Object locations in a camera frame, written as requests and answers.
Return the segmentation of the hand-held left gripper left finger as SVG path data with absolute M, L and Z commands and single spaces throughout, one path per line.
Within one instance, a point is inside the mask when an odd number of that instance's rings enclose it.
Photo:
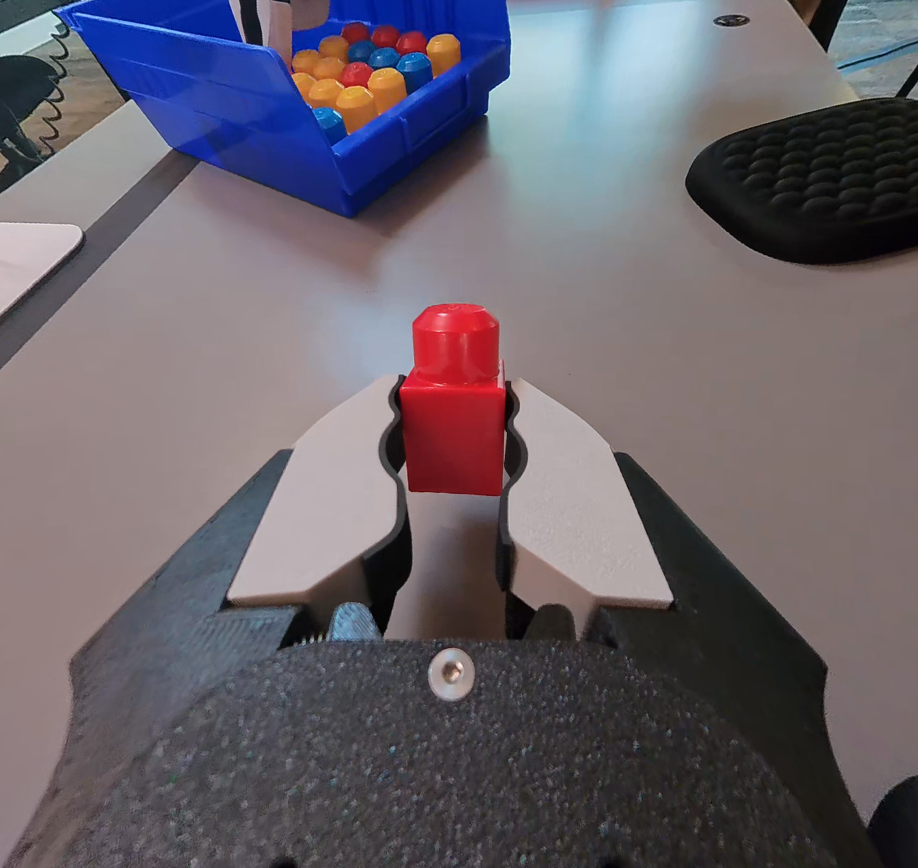
M 228 589 L 234 607 L 358 602 L 387 621 L 411 572 L 399 389 L 374 380 L 299 438 Z

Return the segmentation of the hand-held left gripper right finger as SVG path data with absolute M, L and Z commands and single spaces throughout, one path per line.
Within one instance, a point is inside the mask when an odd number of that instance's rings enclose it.
M 496 575 L 515 605 L 665 610 L 674 596 L 611 445 L 534 384 L 508 382 Z

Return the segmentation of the blue plastic bin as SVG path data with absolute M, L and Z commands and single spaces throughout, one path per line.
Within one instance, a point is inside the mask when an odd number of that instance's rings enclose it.
M 242 41 L 230 0 L 85 0 L 58 10 L 175 150 L 353 217 L 488 110 L 511 68 L 506 0 L 330 0 L 315 46 L 349 22 L 449 33 L 461 60 L 329 143 L 281 57 Z

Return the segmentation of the pile of building bricks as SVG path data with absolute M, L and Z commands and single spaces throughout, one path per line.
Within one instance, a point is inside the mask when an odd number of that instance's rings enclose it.
M 293 82 L 330 145 L 420 92 L 463 59 L 454 33 L 427 35 L 391 24 L 351 21 L 295 50 Z

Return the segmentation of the red mega block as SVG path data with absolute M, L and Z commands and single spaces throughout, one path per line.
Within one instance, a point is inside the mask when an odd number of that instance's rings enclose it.
M 507 390 L 499 321 L 478 304 L 431 305 L 412 323 L 412 343 L 414 365 L 398 393 L 409 490 L 500 495 Z

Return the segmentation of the white desk stand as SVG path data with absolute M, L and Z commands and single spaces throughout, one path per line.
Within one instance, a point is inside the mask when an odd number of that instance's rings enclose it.
M 1 223 L 1 316 L 84 244 L 85 232 L 71 223 Z

